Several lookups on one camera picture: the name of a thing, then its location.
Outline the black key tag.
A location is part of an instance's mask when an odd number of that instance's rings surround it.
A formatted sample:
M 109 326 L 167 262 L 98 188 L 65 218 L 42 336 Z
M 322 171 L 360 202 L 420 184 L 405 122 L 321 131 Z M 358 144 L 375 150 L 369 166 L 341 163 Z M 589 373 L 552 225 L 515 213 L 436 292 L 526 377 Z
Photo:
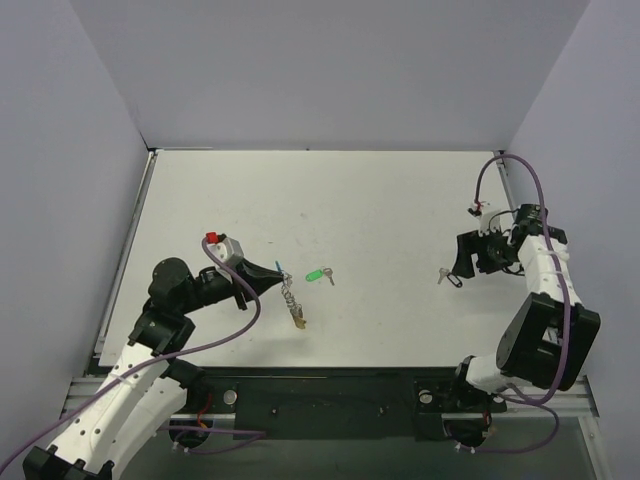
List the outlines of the black key tag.
M 453 273 L 448 273 L 446 275 L 446 279 L 455 287 L 455 288 L 462 288 L 463 287 L 463 282 L 462 280 L 457 277 L 456 275 L 454 275 Z

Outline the metal key organizer blue handle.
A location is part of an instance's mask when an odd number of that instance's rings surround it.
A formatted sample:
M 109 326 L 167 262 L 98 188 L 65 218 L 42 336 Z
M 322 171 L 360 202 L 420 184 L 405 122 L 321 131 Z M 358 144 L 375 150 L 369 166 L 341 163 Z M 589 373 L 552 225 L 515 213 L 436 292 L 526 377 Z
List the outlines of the metal key organizer blue handle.
M 296 300 L 295 295 L 293 294 L 291 289 L 293 285 L 292 275 L 284 270 L 284 268 L 282 267 L 279 261 L 275 261 L 275 266 L 276 266 L 276 270 L 280 271 L 284 277 L 283 284 L 281 286 L 281 295 L 285 301 L 287 310 L 289 311 L 293 322 L 295 317 L 304 319 L 302 305 Z

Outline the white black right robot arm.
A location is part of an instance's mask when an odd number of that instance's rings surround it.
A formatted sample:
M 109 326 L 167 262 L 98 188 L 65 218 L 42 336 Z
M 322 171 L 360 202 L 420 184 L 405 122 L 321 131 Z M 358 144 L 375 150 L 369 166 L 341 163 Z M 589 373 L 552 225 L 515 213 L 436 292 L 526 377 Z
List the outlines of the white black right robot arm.
M 469 210 L 479 226 L 457 236 L 451 281 L 460 286 L 476 274 L 507 273 L 519 266 L 528 291 L 503 333 L 496 352 L 469 356 L 447 383 L 449 402 L 468 409 L 483 395 L 531 385 L 567 391 L 578 378 L 600 329 L 598 313 L 587 309 L 568 269 L 568 239 L 545 227 L 543 211 L 523 204 L 512 211 L 513 224 L 501 227 L 502 212 L 487 203 Z

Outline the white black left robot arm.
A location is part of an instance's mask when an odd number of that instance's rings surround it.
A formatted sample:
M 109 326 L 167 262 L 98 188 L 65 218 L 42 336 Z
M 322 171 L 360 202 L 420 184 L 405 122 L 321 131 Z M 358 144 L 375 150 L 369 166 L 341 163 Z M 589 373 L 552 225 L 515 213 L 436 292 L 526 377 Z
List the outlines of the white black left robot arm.
M 120 478 L 173 413 L 204 403 L 204 371 L 183 359 L 195 329 L 189 313 L 229 298 L 245 308 L 283 280 L 282 272 L 246 259 L 232 266 L 216 261 L 198 276 L 181 259 L 161 261 L 115 365 L 94 396 L 65 419 L 65 430 L 26 455 L 25 478 Z

